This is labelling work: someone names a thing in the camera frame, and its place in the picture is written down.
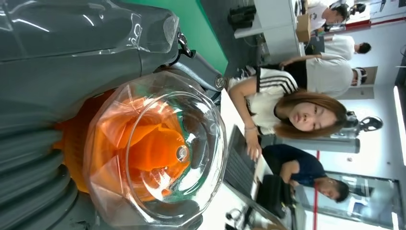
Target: bracelet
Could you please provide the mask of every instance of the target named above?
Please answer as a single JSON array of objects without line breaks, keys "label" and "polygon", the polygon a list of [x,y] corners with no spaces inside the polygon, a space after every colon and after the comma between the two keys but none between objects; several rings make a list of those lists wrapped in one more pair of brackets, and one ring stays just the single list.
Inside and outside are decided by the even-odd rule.
[{"label": "bracelet", "polygon": [[251,127],[251,128],[244,128],[244,129],[245,129],[246,132],[247,131],[252,131],[252,130],[258,130],[258,128],[256,126]]}]

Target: dark blue shirt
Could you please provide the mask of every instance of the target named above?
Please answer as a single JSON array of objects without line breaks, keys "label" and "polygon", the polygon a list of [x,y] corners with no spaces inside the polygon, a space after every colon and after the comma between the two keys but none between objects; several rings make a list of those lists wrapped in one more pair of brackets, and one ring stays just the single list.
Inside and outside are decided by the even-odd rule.
[{"label": "dark blue shirt", "polygon": [[326,176],[326,171],[315,156],[289,145],[269,145],[263,149],[262,155],[270,167],[275,159],[280,167],[286,162],[297,161],[299,172],[292,174],[291,179],[304,186],[313,186],[316,178]]}]

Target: black and white striped top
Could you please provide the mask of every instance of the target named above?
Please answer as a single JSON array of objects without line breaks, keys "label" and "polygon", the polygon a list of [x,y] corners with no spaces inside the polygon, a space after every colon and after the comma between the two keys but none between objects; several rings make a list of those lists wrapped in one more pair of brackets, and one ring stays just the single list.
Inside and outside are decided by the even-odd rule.
[{"label": "black and white striped top", "polygon": [[273,134],[273,127],[280,122],[274,115],[276,103],[285,95],[298,90],[294,78],[285,71],[274,69],[257,70],[257,93],[247,96],[252,120],[263,135]]}]

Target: brown hair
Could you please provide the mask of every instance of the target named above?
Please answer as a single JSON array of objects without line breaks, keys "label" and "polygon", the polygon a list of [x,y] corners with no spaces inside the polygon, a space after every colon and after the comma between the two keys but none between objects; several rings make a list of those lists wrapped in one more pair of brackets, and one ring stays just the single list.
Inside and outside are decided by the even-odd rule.
[{"label": "brown hair", "polygon": [[303,132],[295,128],[291,122],[286,119],[275,125],[274,130],[277,136],[293,139],[325,137],[338,132],[347,122],[347,109],[343,104],[336,99],[321,93],[300,90],[291,94],[286,94],[278,101],[276,106],[295,106],[303,102],[313,103],[332,111],[336,115],[337,121],[329,127],[316,129],[310,132]]}]

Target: orange fabric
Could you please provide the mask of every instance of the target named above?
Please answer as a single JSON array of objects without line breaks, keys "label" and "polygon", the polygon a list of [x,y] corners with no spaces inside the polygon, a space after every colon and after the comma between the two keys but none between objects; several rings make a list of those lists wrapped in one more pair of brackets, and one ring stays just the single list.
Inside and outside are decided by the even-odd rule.
[{"label": "orange fabric", "polygon": [[[123,195],[126,192],[123,185],[129,183],[125,165],[129,145],[128,173],[136,195],[142,201],[155,199],[146,185],[163,196],[169,195],[169,186],[190,164],[188,157],[179,162],[176,156],[185,141],[175,111],[166,103],[155,102],[133,132],[140,113],[152,100],[128,99],[118,103],[108,99],[111,95],[109,91],[88,99],[74,118],[58,124],[56,128],[63,131],[63,139],[54,148],[63,150],[65,165],[80,191],[89,192],[82,174],[83,157],[86,157],[91,162],[87,173],[92,186],[96,184]],[[105,111],[102,115],[97,114],[101,107]],[[99,119],[92,121],[94,132],[88,134],[89,123],[95,116]]]},{"label": "orange fabric", "polygon": [[[109,190],[121,193],[122,185],[114,181],[126,181],[125,158],[129,145],[130,183],[141,200],[149,201],[155,198],[146,185],[167,196],[170,194],[168,187],[189,166],[190,161],[186,158],[186,161],[179,162],[177,159],[177,150],[185,145],[185,141],[175,111],[167,104],[156,102],[142,115],[133,132],[133,126],[145,104],[147,103],[144,98],[128,100],[120,104],[120,107],[109,108],[99,119],[94,136],[90,139],[94,140],[92,152],[103,154],[92,157],[93,168],[90,174],[97,174],[95,180],[103,183],[103,187],[108,186]],[[125,108],[133,108],[132,111],[120,113],[128,111],[123,105]],[[113,167],[112,162],[119,163],[117,167]],[[120,178],[111,175],[112,169]]]},{"label": "orange fabric", "polygon": [[110,90],[98,97],[89,98],[74,118],[55,125],[56,129],[62,131],[63,137],[60,142],[54,144],[54,149],[63,151],[64,164],[69,169],[70,176],[75,181],[79,191],[85,193],[89,193],[89,191],[82,173],[83,150],[89,123],[113,92]]}]

